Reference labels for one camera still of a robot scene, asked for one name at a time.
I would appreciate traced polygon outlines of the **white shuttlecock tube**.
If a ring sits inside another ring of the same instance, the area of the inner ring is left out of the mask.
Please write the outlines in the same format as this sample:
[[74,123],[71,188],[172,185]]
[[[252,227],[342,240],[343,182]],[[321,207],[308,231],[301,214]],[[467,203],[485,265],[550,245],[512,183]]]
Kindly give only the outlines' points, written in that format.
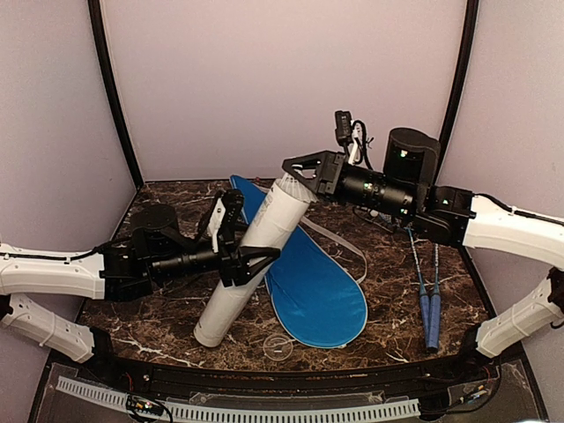
[[[262,192],[252,182],[235,176],[232,183],[244,195],[242,216],[249,224],[241,246],[251,248],[284,248],[315,196],[290,174],[275,180]],[[235,319],[263,280],[270,265],[267,256],[249,259],[244,271],[250,280],[243,285],[218,283],[194,329],[197,342],[206,347],[218,346]]]

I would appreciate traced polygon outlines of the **blue racket bag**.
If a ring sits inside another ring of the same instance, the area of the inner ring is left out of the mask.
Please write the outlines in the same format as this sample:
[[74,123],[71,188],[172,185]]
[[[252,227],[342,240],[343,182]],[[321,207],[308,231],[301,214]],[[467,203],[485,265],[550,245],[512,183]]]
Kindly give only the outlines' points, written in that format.
[[358,283],[299,224],[263,280],[278,320],[304,345],[337,348],[364,330],[367,303]]

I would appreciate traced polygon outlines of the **clear plastic tube lid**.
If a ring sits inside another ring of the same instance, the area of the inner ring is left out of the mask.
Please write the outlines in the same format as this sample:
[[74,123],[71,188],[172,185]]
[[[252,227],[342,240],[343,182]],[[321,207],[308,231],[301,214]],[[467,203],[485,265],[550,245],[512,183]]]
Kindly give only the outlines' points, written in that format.
[[293,339],[285,334],[271,334],[263,342],[263,353],[270,360],[286,360],[290,357],[292,352]]

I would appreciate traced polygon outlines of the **white shuttlecock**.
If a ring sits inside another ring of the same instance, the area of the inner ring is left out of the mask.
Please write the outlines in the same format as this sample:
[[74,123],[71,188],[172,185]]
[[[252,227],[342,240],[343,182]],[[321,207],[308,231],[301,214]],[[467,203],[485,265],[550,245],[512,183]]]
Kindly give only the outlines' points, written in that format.
[[276,180],[276,184],[290,197],[310,203],[312,201],[312,192],[308,190],[301,182],[288,173]]

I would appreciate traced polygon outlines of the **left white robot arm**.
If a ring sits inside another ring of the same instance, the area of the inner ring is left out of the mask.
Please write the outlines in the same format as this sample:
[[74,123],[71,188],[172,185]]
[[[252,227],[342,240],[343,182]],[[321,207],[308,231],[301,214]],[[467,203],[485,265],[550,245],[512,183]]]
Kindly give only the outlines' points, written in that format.
[[86,252],[1,246],[1,325],[78,363],[105,384],[124,377],[109,334],[72,323],[29,298],[57,293],[104,301],[133,301],[169,279],[216,271],[224,286],[243,286],[280,256],[280,249],[246,246],[236,234],[244,205],[237,189],[218,192],[193,238],[181,234],[175,208],[154,204],[130,219],[131,234]]

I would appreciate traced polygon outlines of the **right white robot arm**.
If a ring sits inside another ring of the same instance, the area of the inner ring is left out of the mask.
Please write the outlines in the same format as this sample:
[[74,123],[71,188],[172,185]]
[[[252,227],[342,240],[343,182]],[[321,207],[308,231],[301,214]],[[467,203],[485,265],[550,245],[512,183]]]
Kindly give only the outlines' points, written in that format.
[[521,210],[487,194],[434,185],[441,145],[419,130],[391,130],[383,170],[377,172],[367,159],[367,133],[356,131],[363,122],[345,111],[337,111],[335,120],[342,152],[316,152],[282,165],[313,194],[388,215],[435,244],[499,250],[551,267],[522,300],[465,332],[459,355],[449,364],[456,381],[470,381],[484,363],[562,319],[562,219]]

